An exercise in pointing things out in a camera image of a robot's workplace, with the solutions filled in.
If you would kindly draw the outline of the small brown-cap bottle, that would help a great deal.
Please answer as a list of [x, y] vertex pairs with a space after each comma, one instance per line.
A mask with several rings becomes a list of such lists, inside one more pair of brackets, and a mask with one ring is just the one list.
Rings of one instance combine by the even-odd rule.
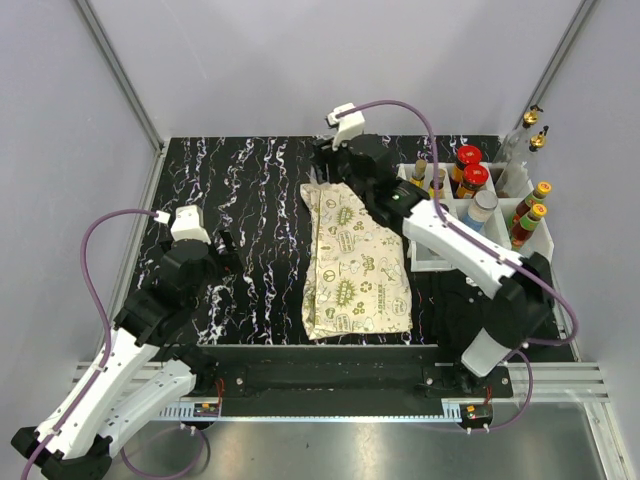
[[411, 174], [409, 181], [419, 187], [422, 188], [424, 185], [424, 180], [425, 180], [425, 176], [426, 176], [426, 169], [427, 169], [427, 161], [424, 159], [418, 159], [415, 162], [414, 165], [414, 170], [413, 173]]

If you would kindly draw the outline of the red-lid chili jar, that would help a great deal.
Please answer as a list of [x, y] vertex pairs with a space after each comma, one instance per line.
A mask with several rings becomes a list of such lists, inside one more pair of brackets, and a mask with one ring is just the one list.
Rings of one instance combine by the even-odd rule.
[[482, 160], [483, 153], [478, 147], [473, 145], [460, 146], [454, 158], [453, 176], [460, 177], [467, 166], [479, 164]]
[[471, 199], [482, 190], [489, 179], [489, 171], [480, 164], [470, 164], [463, 170], [456, 190], [458, 199]]

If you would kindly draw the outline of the blue-label spice jar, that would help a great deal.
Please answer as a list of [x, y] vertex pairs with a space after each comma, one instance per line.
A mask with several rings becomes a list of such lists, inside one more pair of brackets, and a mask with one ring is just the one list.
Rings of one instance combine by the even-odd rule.
[[462, 223], [480, 232], [497, 207], [497, 195], [489, 190], [481, 190], [472, 198], [469, 208], [462, 217]]

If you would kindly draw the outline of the gold-top glass oil bottle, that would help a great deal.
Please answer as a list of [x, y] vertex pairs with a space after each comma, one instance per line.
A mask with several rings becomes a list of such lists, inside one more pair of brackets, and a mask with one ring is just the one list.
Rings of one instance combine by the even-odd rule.
[[504, 169], [495, 182], [496, 194], [500, 198], [507, 198], [505, 186], [508, 181], [512, 160], [516, 155], [517, 148], [529, 138], [529, 134], [534, 131], [535, 125], [538, 123], [539, 116], [543, 109], [538, 104], [531, 105], [523, 114], [520, 125], [508, 134], [498, 153], [494, 158], [495, 163], [504, 163]]

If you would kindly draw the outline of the yellow-cap sauce bottle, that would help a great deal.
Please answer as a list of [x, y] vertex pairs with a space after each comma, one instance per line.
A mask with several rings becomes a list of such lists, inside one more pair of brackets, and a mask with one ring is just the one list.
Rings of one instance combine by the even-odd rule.
[[551, 191], [552, 185], [549, 182], [539, 182], [535, 188], [516, 206], [510, 217], [509, 227], [515, 225], [534, 204], [544, 204], [546, 197], [551, 193]]
[[519, 251], [530, 239], [540, 221], [546, 216], [547, 211], [548, 209], [544, 204], [533, 204], [512, 226], [510, 230], [510, 241], [513, 251]]

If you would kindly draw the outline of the grey-lid spice jar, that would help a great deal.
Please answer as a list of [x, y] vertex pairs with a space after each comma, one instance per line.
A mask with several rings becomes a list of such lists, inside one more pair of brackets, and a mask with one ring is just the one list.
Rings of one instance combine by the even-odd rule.
[[310, 171], [310, 183], [313, 185], [323, 185], [328, 182], [327, 168], [325, 166], [313, 165]]

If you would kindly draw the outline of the brown-cap yellow-label bottle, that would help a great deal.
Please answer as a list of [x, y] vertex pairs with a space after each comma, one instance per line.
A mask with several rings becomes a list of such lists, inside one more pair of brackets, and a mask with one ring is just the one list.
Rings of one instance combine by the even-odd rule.
[[437, 174], [431, 179], [428, 187], [428, 194], [431, 199], [442, 199], [445, 193], [446, 170], [439, 168]]

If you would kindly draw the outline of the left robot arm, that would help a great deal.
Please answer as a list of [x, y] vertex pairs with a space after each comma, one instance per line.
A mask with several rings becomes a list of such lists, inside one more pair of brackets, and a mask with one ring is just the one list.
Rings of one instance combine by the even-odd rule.
[[166, 406], [218, 388], [217, 362], [195, 344], [178, 346], [154, 377], [127, 399], [135, 375], [191, 320], [210, 286], [242, 271], [231, 233], [217, 248], [197, 233], [163, 245], [156, 271], [114, 319], [110, 344], [43, 422], [19, 429], [11, 444], [47, 479], [101, 479], [118, 451]]

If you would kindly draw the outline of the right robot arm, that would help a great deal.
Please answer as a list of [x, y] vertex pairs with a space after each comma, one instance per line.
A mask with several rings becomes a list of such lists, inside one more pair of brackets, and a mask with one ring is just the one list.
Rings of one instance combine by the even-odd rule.
[[454, 384], [476, 396], [490, 383], [489, 373], [553, 315], [549, 261], [503, 248], [473, 231], [431, 199], [422, 188], [399, 177], [391, 150], [379, 136], [351, 140], [320, 139], [311, 162], [320, 183], [348, 186], [379, 225], [419, 243], [471, 278], [490, 299], [479, 330], [461, 352]]

